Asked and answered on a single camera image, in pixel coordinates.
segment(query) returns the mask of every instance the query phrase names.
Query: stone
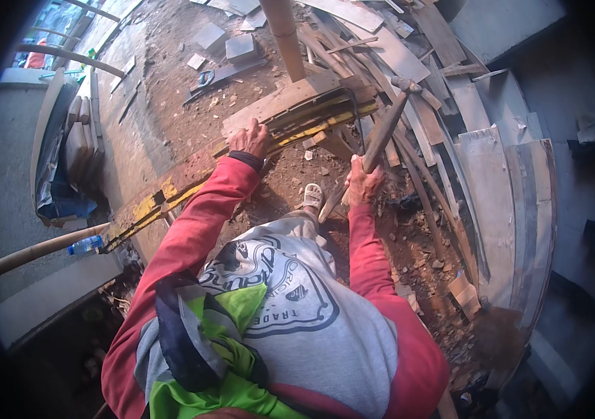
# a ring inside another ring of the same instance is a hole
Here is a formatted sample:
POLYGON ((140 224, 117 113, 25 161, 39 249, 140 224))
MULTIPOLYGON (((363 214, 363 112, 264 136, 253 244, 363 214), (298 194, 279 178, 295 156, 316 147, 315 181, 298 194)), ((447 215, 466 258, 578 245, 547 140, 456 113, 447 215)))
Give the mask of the stone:
POLYGON ((253 35, 239 35, 225 41, 225 55, 231 64, 239 64, 253 58, 258 58, 253 35))
POLYGON ((218 26, 211 22, 204 25, 204 28, 195 34, 195 41, 212 55, 218 55, 223 52, 225 42, 228 38, 228 35, 223 29, 218 28, 218 26))

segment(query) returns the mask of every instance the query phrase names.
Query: hand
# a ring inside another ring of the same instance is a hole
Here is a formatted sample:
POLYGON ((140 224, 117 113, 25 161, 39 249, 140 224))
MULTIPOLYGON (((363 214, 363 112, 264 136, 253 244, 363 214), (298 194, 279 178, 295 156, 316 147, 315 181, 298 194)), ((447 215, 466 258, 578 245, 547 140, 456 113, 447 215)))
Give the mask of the hand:
POLYGON ((377 166, 374 172, 366 174, 362 170, 362 157, 354 154, 351 157, 351 172, 344 182, 344 185, 348 186, 349 205, 353 208, 357 205, 371 204, 384 180, 386 174, 381 165, 377 166))
POLYGON ((269 148, 269 135, 267 134, 267 125, 258 123, 258 120, 251 118, 251 124, 248 130, 240 128, 228 140, 230 151, 246 152, 255 155, 263 160, 267 155, 269 148))

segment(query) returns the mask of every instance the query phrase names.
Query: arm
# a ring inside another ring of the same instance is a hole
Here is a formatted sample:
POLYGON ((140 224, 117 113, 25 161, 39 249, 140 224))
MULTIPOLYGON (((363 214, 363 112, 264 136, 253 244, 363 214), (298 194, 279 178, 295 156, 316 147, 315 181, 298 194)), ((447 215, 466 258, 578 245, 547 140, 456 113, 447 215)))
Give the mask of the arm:
POLYGON ((353 157, 351 166, 346 179, 351 204, 348 214, 351 289, 392 320, 397 330, 398 363, 385 417, 426 418, 434 412, 444 393, 449 366, 409 302, 395 292, 391 264, 374 226, 370 205, 383 181, 381 168, 366 175, 357 156, 353 157))
MULTIPOLYGON (((233 150, 230 155, 234 155, 234 151, 247 152, 262 163, 267 152, 266 142, 267 127, 253 119, 250 132, 240 130, 230 138, 230 149, 233 150)), ((197 274, 205 257, 216 245, 223 223, 230 218, 235 206, 251 195, 258 185, 260 177, 256 169, 233 157, 221 158, 202 189, 188 200, 144 271, 128 316, 102 364, 102 393, 118 417, 138 418, 144 410, 144 393, 133 373, 141 329, 156 315, 155 284, 168 275, 185 270, 197 274)))

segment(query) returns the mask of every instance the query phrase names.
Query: left hand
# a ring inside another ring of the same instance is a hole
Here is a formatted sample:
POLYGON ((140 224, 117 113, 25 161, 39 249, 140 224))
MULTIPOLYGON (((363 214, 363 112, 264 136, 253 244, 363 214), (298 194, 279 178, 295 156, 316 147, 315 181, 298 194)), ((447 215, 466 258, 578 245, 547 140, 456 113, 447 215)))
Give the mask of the left hand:
POLYGON ((255 155, 263 160, 269 148, 269 135, 267 125, 251 118, 248 130, 241 128, 228 140, 230 151, 240 151, 255 155))

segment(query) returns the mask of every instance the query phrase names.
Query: sleeve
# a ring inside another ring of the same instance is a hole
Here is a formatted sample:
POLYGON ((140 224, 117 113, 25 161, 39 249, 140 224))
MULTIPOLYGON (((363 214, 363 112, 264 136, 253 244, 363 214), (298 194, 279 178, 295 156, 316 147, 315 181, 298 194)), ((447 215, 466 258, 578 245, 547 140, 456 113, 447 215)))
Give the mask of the sleeve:
POLYGON ((449 379, 449 365, 409 302, 395 292, 391 264, 374 226, 370 205, 351 208, 350 285, 395 323, 398 364, 384 417, 427 418, 437 408, 449 379))
POLYGON ((216 245, 223 223, 259 181, 258 173, 248 164, 223 157, 169 228, 139 281, 128 316, 102 364, 102 393, 119 418, 138 418, 145 407, 144 393, 133 373, 141 329, 155 317, 155 284, 184 270, 196 275, 216 245))

